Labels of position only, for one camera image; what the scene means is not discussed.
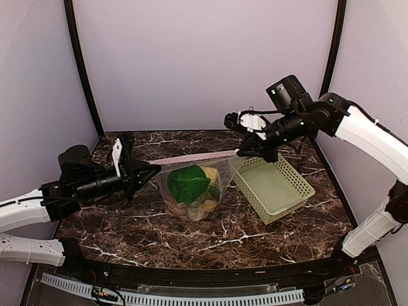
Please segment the orange yellow mango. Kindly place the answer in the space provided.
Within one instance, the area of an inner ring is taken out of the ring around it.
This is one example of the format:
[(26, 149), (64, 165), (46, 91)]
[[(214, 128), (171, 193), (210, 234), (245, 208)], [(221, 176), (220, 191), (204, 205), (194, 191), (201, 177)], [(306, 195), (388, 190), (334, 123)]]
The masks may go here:
[(204, 201), (200, 207), (205, 211), (205, 212), (211, 212), (213, 211), (218, 205), (217, 201), (214, 200), (206, 200)]

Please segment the brown potato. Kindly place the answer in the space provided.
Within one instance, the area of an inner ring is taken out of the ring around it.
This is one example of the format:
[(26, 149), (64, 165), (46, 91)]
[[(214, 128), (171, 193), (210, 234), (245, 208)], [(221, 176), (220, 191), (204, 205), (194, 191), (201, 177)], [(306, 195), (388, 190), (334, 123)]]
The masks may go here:
[(172, 217), (177, 217), (183, 221), (198, 222), (205, 218), (205, 212), (201, 207), (187, 207), (183, 203), (174, 201), (164, 201), (166, 212)]

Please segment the green pepper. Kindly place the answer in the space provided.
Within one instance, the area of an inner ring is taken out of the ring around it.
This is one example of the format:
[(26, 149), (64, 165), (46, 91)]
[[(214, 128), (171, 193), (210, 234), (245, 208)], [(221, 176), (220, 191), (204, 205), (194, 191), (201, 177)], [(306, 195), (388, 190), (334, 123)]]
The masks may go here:
[(208, 189), (210, 180), (197, 165), (173, 170), (167, 178), (168, 189), (177, 203), (190, 205)]

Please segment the clear zip top bag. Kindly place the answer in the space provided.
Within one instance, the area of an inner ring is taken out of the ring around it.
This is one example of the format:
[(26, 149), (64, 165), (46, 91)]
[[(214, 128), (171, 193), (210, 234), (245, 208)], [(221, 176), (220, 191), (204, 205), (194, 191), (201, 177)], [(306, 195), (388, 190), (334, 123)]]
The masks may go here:
[(183, 221), (198, 222), (222, 203), (226, 189), (246, 158), (234, 150), (157, 159), (154, 177), (166, 213)]

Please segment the beige walnut-like food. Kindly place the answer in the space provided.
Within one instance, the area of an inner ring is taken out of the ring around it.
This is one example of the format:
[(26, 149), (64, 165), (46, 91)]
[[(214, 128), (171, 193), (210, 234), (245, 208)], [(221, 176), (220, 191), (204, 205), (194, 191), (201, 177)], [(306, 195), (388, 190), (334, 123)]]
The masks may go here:
[(219, 172), (217, 168), (201, 166), (201, 169), (204, 171), (206, 178), (210, 180), (209, 186), (214, 186), (219, 178)]

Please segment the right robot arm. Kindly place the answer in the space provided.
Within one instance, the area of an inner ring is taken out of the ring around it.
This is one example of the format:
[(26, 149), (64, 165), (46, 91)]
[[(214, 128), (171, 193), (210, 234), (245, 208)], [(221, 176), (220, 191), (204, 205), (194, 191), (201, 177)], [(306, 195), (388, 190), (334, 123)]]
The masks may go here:
[(317, 137), (357, 226), (341, 236), (325, 273), (338, 277), (369, 247), (407, 224), (407, 144), (385, 130), (362, 106), (335, 93), (283, 99), (284, 108), (252, 108), (227, 115), (225, 124), (244, 134), (240, 157), (277, 160), (278, 148)]

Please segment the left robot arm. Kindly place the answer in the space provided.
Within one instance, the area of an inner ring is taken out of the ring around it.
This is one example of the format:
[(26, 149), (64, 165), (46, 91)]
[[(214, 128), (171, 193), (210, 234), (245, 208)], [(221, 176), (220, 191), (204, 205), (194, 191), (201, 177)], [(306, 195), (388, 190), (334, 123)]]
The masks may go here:
[(161, 171), (157, 164), (124, 163), (106, 169), (93, 162), (64, 162), (59, 180), (1, 203), (1, 261), (65, 266), (76, 278), (90, 264), (74, 238), (37, 240), (8, 234), (24, 226), (60, 221), (84, 206), (130, 201)]

